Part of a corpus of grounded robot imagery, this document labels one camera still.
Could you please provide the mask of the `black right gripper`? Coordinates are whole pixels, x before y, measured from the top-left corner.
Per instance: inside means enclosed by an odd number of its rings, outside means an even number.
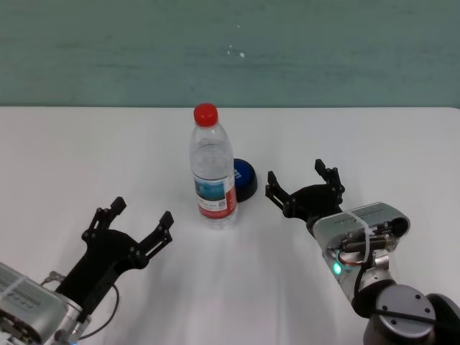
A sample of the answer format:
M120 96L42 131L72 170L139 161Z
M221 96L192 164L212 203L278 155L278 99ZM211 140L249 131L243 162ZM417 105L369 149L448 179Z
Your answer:
M337 167L328 168L322 159L316 159L315 170L326 184L310 185L289 194L278 183L273 171L267 174L265 196L269 198L286 218L297 218L312 230L319 219L341 213L345 187L341 183Z

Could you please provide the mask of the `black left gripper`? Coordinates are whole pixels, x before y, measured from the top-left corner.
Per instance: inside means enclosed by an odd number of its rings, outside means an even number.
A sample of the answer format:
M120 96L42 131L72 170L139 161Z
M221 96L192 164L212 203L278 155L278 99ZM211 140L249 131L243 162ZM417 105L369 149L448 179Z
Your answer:
M142 270L172 240L172 214L164 212L155 230L137 243L128 234L109 229L112 221L127 207L118 196L109 208L97 208L82 239L85 254L66 275L56 292L92 313L118 278L128 270Z

